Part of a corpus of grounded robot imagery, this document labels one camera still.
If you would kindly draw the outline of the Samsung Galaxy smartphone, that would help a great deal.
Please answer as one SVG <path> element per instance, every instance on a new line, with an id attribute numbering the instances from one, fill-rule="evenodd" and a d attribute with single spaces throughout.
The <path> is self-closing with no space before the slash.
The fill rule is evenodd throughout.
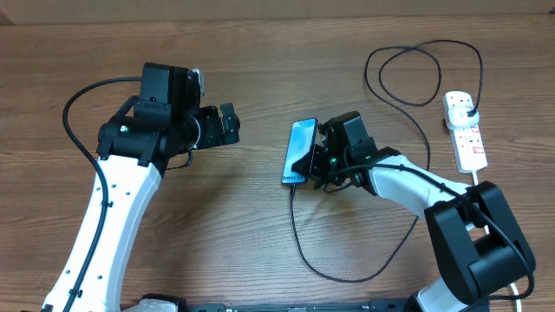
<path id="1" fill-rule="evenodd" d="M 283 185 L 304 184 L 308 178 L 294 173 L 291 166 L 300 160 L 314 145 L 317 131 L 317 119 L 297 120 L 291 126 L 291 134 L 284 161 L 281 182 Z"/>

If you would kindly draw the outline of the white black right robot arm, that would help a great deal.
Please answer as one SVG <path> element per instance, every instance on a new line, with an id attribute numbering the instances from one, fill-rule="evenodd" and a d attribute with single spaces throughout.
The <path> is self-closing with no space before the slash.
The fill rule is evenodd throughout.
<path id="1" fill-rule="evenodd" d="M 487 311 L 533 292 L 535 258 L 500 188 L 453 182 L 378 148 L 357 111 L 293 122 L 282 182 L 310 179 L 325 192 L 362 188 L 427 224 L 440 278 L 408 299 L 375 299 L 370 310 Z"/>

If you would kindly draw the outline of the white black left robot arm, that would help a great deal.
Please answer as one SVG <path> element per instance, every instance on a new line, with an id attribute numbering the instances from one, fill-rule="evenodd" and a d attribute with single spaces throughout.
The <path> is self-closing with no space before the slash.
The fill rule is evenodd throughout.
<path id="1" fill-rule="evenodd" d="M 69 125 L 69 110 L 98 81 L 74 94 L 62 111 L 64 129 L 95 169 L 93 190 L 64 270 L 44 311 L 118 311 L 128 259 L 141 220 L 171 158 L 235 144 L 240 121 L 231 103 L 202 107 L 204 76 L 147 62 L 130 96 L 98 133 L 95 153 Z"/>

